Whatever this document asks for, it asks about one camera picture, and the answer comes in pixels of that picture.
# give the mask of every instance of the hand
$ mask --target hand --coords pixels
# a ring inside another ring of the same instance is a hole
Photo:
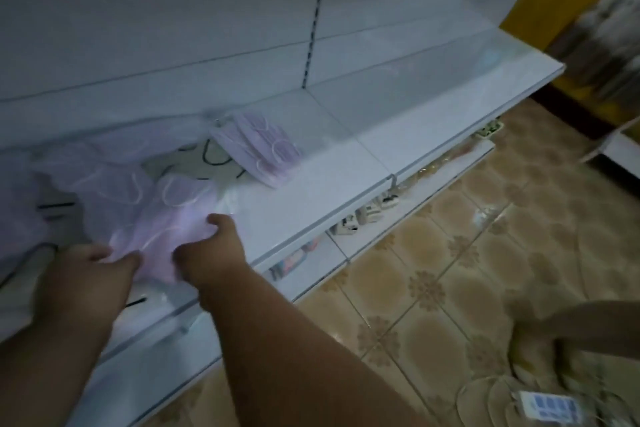
[[[75,245],[58,254],[36,287],[34,321],[110,333],[141,262],[138,252],[98,262],[110,254],[105,245]]]
[[[182,277],[199,291],[213,286],[224,270],[246,265],[234,220],[226,214],[210,214],[207,222],[218,227],[212,237],[185,243],[173,252]]]

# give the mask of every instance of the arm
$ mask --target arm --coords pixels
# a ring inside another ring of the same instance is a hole
[[[233,220],[174,260],[200,292],[222,345],[236,413],[251,426],[421,426],[377,374],[325,334],[244,259]]]
[[[122,310],[140,259],[98,263],[108,247],[61,253],[40,278],[32,323],[0,344],[0,419],[62,426],[82,394]]]

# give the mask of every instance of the forearm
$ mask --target forearm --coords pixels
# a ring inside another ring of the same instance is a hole
[[[2,423],[64,425],[109,334],[42,319],[0,344]]]
[[[227,269],[201,299],[244,427],[420,424],[378,375],[248,266]]]

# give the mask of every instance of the person's left hand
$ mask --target person's left hand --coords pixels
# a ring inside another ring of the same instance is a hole
[[[36,287],[34,321],[110,333],[141,262],[138,252],[112,263],[99,262],[110,254],[110,247],[95,244],[74,245],[59,253]]]

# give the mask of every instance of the tile floor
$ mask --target tile floor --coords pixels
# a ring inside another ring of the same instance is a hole
[[[512,380],[496,380],[514,314],[640,298],[640,201],[579,164],[591,143],[532,100],[502,121],[485,161],[298,304],[451,427],[517,423]],[[639,404],[640,366],[603,364],[606,386]],[[224,370],[146,425],[237,425]]]

